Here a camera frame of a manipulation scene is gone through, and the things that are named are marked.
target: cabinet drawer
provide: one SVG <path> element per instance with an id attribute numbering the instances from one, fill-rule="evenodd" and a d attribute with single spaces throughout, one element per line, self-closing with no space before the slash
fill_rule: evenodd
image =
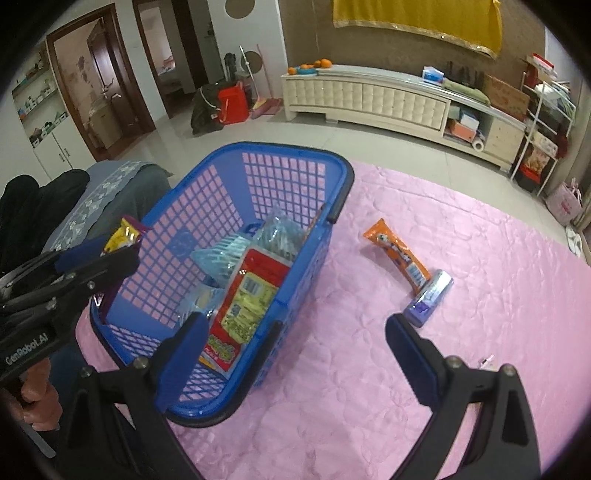
<path id="1" fill-rule="evenodd" d="M 446 103 L 419 93 L 370 83 L 286 80 L 289 105 L 326 106 L 372 113 L 439 130 Z"/>

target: paper towel roll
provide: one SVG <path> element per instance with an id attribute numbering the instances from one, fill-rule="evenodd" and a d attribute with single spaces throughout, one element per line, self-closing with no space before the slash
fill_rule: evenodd
<path id="1" fill-rule="evenodd" d="M 484 142 L 480 137 L 474 137 L 474 140 L 472 140 L 472 148 L 474 148 L 474 150 L 477 152 L 484 150 Z"/>

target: open doorway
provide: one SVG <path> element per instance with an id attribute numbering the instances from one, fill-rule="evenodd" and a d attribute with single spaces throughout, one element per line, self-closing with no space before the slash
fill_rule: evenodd
<path id="1" fill-rule="evenodd" d="M 132 0 L 139 34 L 169 118 L 208 83 L 187 0 Z"/>
<path id="2" fill-rule="evenodd" d="M 121 40 L 115 5 L 47 36 L 64 102 L 97 161 L 118 158 L 155 130 Z"/>

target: pink bedspread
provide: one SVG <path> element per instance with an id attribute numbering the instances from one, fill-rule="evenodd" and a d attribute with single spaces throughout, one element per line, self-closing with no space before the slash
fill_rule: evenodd
<path id="1" fill-rule="evenodd" d="M 361 233 L 384 217 L 429 269 L 455 284 L 420 330 L 444 356 L 475 367 L 517 366 L 543 468 L 581 422 L 591 397 L 591 268 L 565 247 L 478 200 L 396 171 L 355 164 L 356 181 L 330 252 L 265 384 L 229 420 L 174 426 L 207 479 L 388 479 L 430 411 L 418 404 L 384 338 L 411 289 Z M 115 364 L 87 314 L 77 328 L 99 370 Z M 469 408 L 457 447 L 475 418 Z M 441 476 L 462 450 L 454 448 Z"/>

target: human hand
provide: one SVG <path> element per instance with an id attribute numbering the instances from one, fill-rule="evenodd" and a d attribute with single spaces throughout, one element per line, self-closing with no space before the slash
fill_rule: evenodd
<path id="1" fill-rule="evenodd" d="M 23 399 L 30 405 L 23 407 L 16 398 L 4 389 L 0 396 L 16 420 L 24 420 L 34 430 L 53 430 L 61 417 L 61 405 L 56 389 L 47 379 L 51 370 L 48 358 L 41 360 L 27 370 L 27 379 L 21 387 Z"/>

